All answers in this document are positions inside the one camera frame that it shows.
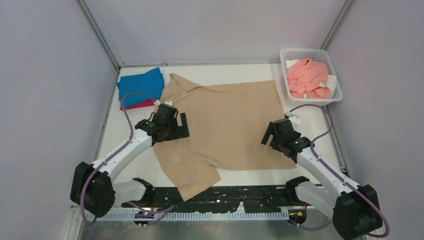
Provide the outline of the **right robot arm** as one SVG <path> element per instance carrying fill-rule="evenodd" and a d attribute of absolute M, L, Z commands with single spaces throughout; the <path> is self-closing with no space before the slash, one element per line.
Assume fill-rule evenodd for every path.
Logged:
<path fill-rule="evenodd" d="M 318 180 L 317 187 L 307 177 L 295 177 L 285 184 L 285 198 L 291 205 L 305 202 L 328 217 L 345 240 L 369 234 L 383 226 L 376 190 L 360 185 L 329 164 L 314 143 L 293 127 L 293 117 L 271 121 L 261 144 L 283 153 Z"/>

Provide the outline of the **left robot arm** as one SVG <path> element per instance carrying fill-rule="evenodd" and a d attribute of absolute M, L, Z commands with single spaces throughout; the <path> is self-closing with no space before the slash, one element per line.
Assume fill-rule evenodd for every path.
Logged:
<path fill-rule="evenodd" d="M 172 102 L 161 103 L 148 119 L 130 127 L 130 135 L 114 150 L 87 163 L 82 161 L 74 171 L 70 200 L 96 218 L 105 216 L 114 205 L 136 202 L 148 207 L 153 202 L 153 186 L 135 177 L 117 183 L 120 173 L 143 152 L 156 143 L 188 138 L 187 115 Z"/>

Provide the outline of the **beige t shirt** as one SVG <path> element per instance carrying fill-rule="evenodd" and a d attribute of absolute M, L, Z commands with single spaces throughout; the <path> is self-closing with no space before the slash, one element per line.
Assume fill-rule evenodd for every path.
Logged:
<path fill-rule="evenodd" d="M 218 169 L 296 167 L 261 143 L 269 123 L 285 115 L 272 80 L 202 86 L 173 73 L 161 101 L 172 101 L 187 119 L 189 137 L 153 146 L 162 171 L 184 201 L 218 183 Z"/>

